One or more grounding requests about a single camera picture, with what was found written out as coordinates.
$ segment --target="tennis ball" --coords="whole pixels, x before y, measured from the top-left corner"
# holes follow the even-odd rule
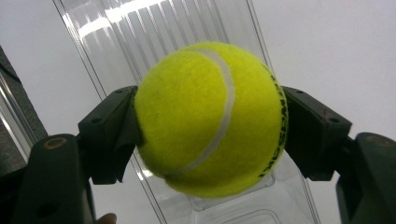
[[[276,163],[288,112],[281,87],[255,56],[199,43],[152,67],[134,107],[148,169],[173,189],[203,198],[239,193]]]

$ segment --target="white seam line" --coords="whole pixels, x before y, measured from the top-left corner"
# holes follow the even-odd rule
[[[219,146],[221,139],[227,133],[228,127],[230,126],[231,123],[231,113],[233,110],[233,102],[235,100],[235,87],[233,85],[233,78],[231,75],[230,66],[228,66],[228,64],[214,50],[194,49],[192,51],[197,51],[204,54],[207,58],[209,58],[219,66],[227,92],[227,98],[224,106],[224,114],[223,117],[221,118],[221,123],[215,136],[213,137],[212,141],[204,148],[200,157],[198,157],[195,161],[190,162],[185,167],[180,168],[168,175],[165,175],[166,177],[182,175],[194,169],[195,167],[199,166],[202,162],[204,162]]]

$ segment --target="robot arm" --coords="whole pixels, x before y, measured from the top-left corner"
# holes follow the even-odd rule
[[[137,87],[111,93],[79,124],[35,144],[27,168],[0,180],[0,206],[15,205],[6,223],[94,223],[88,179],[121,181],[140,133],[133,104]],[[285,149],[305,178],[330,180],[342,222],[396,223],[396,143],[374,133],[348,137],[351,122],[305,92],[284,87],[290,125]]]

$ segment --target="yellow tennis ball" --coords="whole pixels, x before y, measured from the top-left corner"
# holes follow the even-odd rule
[[[198,197],[257,184],[286,140],[281,87],[258,58],[233,45],[199,43],[168,55],[148,71],[134,106],[144,163]]]

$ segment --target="white background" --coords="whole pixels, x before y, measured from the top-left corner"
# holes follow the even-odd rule
[[[282,85],[308,92],[351,120],[352,137],[368,131],[396,139],[394,1],[254,2]],[[77,133],[99,97],[52,1],[0,1],[0,45],[48,132]],[[119,223],[158,223],[129,172],[124,185],[96,190],[97,215],[119,211]],[[340,223],[336,179],[310,182],[324,224]],[[102,193],[109,191],[120,193]]]

